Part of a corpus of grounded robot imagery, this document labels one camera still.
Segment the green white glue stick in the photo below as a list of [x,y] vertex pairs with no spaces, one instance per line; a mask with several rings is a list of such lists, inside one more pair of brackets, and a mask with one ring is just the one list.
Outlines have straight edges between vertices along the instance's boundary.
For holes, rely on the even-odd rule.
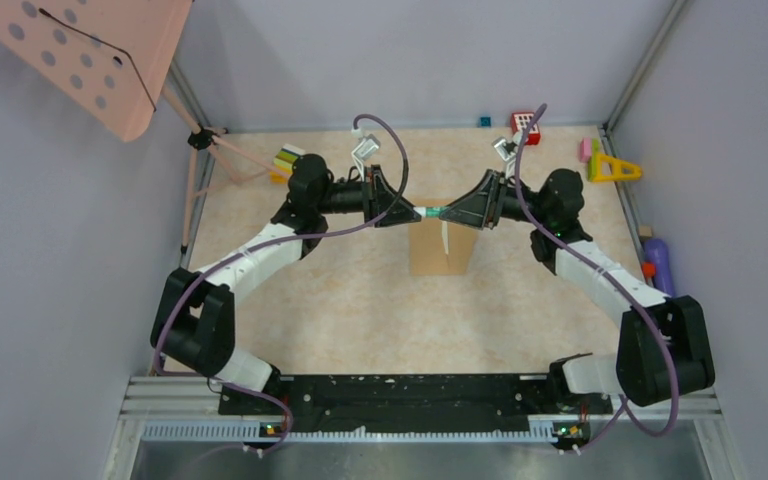
[[422,218],[439,218],[448,210],[447,206],[415,207],[415,212]]

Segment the brown kraft envelope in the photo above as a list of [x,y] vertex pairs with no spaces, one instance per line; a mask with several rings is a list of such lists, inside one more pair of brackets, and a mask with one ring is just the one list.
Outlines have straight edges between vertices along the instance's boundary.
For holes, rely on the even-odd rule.
[[426,217],[408,225],[409,271],[412,276],[464,275],[479,231]]

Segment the cream paper letter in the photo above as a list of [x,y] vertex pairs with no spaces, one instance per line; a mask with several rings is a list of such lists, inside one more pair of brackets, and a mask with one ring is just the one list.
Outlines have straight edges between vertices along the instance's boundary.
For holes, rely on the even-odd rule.
[[441,242],[444,255],[448,256],[450,254],[449,227],[445,221],[441,222]]

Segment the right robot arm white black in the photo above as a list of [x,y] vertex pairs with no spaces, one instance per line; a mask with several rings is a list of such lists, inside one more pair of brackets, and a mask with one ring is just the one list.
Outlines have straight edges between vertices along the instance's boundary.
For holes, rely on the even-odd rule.
[[546,397],[554,409],[572,412],[587,394],[622,395],[645,407],[711,387],[716,373],[702,306],[689,295],[649,286],[611,260],[579,221],[583,187],[581,175],[569,169],[552,171],[537,192],[489,170],[439,218],[478,230],[502,219],[534,224],[535,259],[577,286],[617,325],[616,352],[551,363]]

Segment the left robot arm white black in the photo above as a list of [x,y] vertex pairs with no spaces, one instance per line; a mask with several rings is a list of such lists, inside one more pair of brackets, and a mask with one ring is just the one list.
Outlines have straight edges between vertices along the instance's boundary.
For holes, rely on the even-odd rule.
[[280,372],[236,346],[236,309],[273,274],[329,237],[327,215],[348,213],[362,213],[364,225],[376,228],[422,218],[379,166],[372,166],[367,178],[337,180],[321,156],[301,156],[285,201],[252,240],[199,271],[178,268],[167,277],[150,336],[155,355],[242,387],[243,401],[257,413],[274,410],[281,397]]

